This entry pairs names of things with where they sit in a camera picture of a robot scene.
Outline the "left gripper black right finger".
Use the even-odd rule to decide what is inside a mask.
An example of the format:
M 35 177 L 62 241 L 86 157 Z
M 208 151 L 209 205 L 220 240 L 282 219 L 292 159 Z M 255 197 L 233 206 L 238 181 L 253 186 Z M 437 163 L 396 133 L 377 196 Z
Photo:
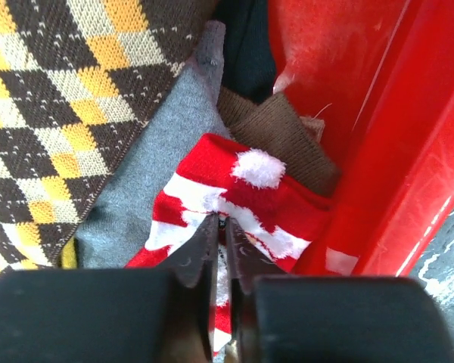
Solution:
M 225 242 L 240 362 L 454 362 L 447 324 L 414 280 L 290 275 L 231 218 Z

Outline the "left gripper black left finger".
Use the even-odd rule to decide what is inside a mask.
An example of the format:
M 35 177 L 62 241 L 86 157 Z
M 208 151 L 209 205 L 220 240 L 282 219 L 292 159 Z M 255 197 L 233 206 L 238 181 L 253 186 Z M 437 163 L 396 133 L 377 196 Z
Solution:
M 0 362 L 210 362 L 219 218 L 153 268 L 0 278 Z

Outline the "red white striped sock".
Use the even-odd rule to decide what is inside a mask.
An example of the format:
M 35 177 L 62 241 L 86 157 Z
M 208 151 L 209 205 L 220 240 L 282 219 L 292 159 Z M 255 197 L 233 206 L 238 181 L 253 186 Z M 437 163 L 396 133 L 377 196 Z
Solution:
M 287 303 L 272 291 L 328 212 L 280 160 L 203 135 L 156 196 L 149 237 L 129 261 L 166 282 L 156 360 L 207 362 L 235 342 L 242 362 L 260 361 L 262 337 Z

